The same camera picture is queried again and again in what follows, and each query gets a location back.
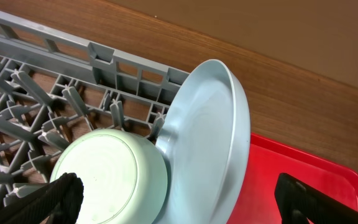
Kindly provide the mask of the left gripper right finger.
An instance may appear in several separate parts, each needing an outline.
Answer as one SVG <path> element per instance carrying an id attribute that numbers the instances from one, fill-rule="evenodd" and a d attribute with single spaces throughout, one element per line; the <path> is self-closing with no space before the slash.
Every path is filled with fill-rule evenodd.
<path id="1" fill-rule="evenodd" d="M 357 211 L 289 174 L 279 174 L 274 195 L 282 224 L 358 224 Z"/>

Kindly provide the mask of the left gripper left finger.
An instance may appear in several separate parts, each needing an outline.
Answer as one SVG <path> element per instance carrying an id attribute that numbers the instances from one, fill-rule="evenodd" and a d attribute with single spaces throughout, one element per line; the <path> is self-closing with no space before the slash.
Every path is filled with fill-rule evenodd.
<path id="1" fill-rule="evenodd" d="M 48 223 L 75 224 L 83 203 L 84 186 L 74 173 L 19 199 L 0 211 L 0 224 Z"/>

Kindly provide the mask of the green plastic bowl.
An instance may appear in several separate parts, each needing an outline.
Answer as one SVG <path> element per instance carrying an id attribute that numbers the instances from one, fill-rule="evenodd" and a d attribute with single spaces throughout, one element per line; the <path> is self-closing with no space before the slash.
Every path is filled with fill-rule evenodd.
<path id="1" fill-rule="evenodd" d="M 153 223 L 167 194 L 161 153 L 146 138 L 116 129 L 95 130 L 72 142 L 50 180 L 64 173 L 83 183 L 77 223 Z"/>

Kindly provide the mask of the light blue plate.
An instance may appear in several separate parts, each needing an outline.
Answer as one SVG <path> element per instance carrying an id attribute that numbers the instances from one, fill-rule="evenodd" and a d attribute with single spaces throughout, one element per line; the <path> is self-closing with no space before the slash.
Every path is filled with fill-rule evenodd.
<path id="1" fill-rule="evenodd" d="M 157 223 L 226 223 L 239 197 L 250 149 L 244 89 L 220 60 L 198 65 L 171 103 L 156 146 L 169 189 Z"/>

